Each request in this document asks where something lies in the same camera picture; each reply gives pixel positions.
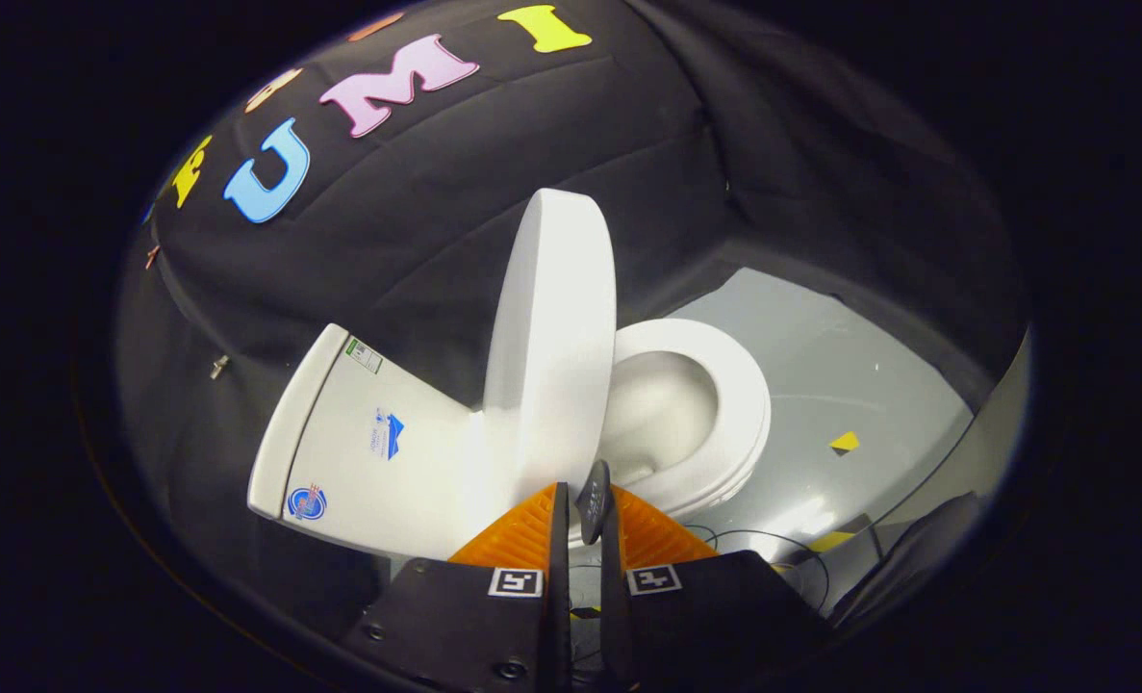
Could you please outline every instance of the white toilet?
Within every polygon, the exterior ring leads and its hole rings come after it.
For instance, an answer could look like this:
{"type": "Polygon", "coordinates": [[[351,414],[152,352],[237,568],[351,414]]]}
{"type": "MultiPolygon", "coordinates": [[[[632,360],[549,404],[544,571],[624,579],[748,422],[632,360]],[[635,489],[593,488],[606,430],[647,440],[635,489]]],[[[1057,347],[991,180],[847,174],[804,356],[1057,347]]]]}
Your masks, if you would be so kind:
{"type": "Polygon", "coordinates": [[[614,330],[601,210],[540,190],[506,267],[481,411],[327,325],[272,413],[248,505],[346,547],[447,558],[549,483],[573,499],[597,457],[675,518],[729,499],[766,442],[758,364],[693,321],[614,330]]]}
{"type": "MultiPolygon", "coordinates": [[[[772,425],[759,364],[729,335],[686,320],[619,330],[597,457],[611,480],[671,518],[732,499],[772,425]]],[[[571,545],[579,545],[571,527],[571,545]]]]}

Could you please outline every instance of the letter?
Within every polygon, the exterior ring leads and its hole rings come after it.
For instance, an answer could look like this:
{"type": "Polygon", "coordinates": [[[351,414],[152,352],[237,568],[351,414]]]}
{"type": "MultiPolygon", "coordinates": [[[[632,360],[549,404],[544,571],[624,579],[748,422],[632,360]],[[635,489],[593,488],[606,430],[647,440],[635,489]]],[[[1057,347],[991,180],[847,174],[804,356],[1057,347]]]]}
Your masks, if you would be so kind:
{"type": "Polygon", "coordinates": [[[387,17],[385,19],[378,19],[378,22],[373,22],[372,25],[369,25],[367,27],[360,27],[355,32],[352,32],[352,35],[347,37],[347,39],[348,40],[362,40],[362,39],[364,39],[364,37],[373,34],[378,30],[383,30],[384,27],[388,27],[391,25],[394,25],[394,23],[399,22],[400,17],[402,17],[402,16],[404,16],[403,13],[395,13],[394,15],[391,15],[389,17],[387,17]]]}
{"type": "Polygon", "coordinates": [[[498,15],[501,22],[514,22],[536,39],[532,51],[557,53],[566,48],[579,48],[592,43],[592,37],[580,34],[553,16],[553,5],[531,5],[498,15]]]}
{"type": "Polygon", "coordinates": [[[182,163],[182,168],[174,172],[174,187],[178,188],[178,209],[182,209],[182,206],[185,204],[186,195],[190,194],[193,184],[199,183],[199,167],[202,166],[202,161],[204,160],[202,151],[209,142],[210,135],[202,140],[202,144],[196,146],[195,151],[186,159],[186,162],[182,163]]]}
{"type": "Polygon", "coordinates": [[[266,87],[259,89],[258,94],[250,96],[250,100],[246,102],[246,113],[250,113],[250,111],[258,108],[259,104],[263,104],[263,102],[266,102],[267,98],[272,97],[272,94],[279,91],[286,83],[292,82],[293,79],[297,79],[297,75],[301,74],[303,70],[305,70],[305,67],[297,67],[297,70],[287,71],[284,74],[272,79],[266,87]]]}
{"type": "Polygon", "coordinates": [[[437,40],[442,35],[426,35],[413,40],[395,53],[394,64],[387,74],[355,74],[328,89],[319,99],[321,104],[336,102],[352,121],[351,135],[362,137],[391,118],[391,108],[370,104],[370,98],[392,104],[412,104],[416,90],[412,75],[420,75],[421,91],[436,91],[473,74],[481,65],[465,63],[452,56],[437,40]]]}
{"type": "Polygon", "coordinates": [[[289,167],[289,170],[284,171],[284,178],[272,190],[263,187],[258,176],[254,175],[254,159],[242,163],[232,179],[228,179],[228,185],[224,186],[224,200],[235,202],[236,209],[241,210],[241,215],[251,223],[263,224],[279,215],[306,180],[306,172],[309,171],[309,150],[297,132],[292,131],[296,122],[297,119],[286,120],[263,140],[263,151],[275,150],[289,167]]]}

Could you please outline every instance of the screw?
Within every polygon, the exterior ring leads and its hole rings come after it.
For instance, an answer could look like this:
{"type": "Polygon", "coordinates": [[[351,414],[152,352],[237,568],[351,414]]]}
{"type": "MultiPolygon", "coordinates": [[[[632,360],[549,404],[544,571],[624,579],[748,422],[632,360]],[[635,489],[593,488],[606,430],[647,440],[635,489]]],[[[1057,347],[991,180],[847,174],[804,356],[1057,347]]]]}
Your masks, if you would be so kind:
{"type": "Polygon", "coordinates": [[[228,364],[228,355],[223,355],[220,358],[216,358],[215,364],[210,364],[210,380],[216,380],[219,377],[219,371],[224,370],[224,366],[228,364]]]}
{"type": "Polygon", "coordinates": [[[523,666],[522,661],[512,658],[509,661],[498,666],[498,676],[509,679],[522,678],[523,675],[528,674],[528,667],[523,666]]]}

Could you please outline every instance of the orange gripper part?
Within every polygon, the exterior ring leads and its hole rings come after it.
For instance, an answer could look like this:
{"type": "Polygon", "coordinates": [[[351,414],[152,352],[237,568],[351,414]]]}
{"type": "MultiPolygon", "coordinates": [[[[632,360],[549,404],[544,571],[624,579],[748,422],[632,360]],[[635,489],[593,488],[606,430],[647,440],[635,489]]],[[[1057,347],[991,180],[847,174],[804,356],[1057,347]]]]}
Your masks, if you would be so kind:
{"type": "Polygon", "coordinates": [[[622,570],[719,556],[692,531],[624,487],[613,486],[613,500],[618,503],[622,570]]]}
{"type": "Polygon", "coordinates": [[[553,493],[548,484],[521,505],[506,510],[494,523],[473,537],[448,562],[469,566],[542,570],[549,572],[549,527],[553,526],[553,493]]]}

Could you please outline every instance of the blue letter u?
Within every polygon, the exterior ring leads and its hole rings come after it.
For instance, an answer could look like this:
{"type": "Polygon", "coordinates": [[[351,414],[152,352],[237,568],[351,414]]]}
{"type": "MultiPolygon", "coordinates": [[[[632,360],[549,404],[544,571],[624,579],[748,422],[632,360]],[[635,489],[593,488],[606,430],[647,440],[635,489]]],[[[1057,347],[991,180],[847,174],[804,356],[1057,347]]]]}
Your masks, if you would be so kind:
{"type": "Polygon", "coordinates": [[[309,171],[309,150],[297,132],[292,131],[295,122],[297,119],[286,120],[263,140],[263,151],[275,150],[289,167],[284,178],[272,190],[263,187],[258,176],[254,175],[254,159],[242,163],[228,180],[228,185],[224,186],[224,200],[235,202],[236,209],[241,210],[251,223],[263,224],[279,215],[306,180],[306,172],[309,171]]]}

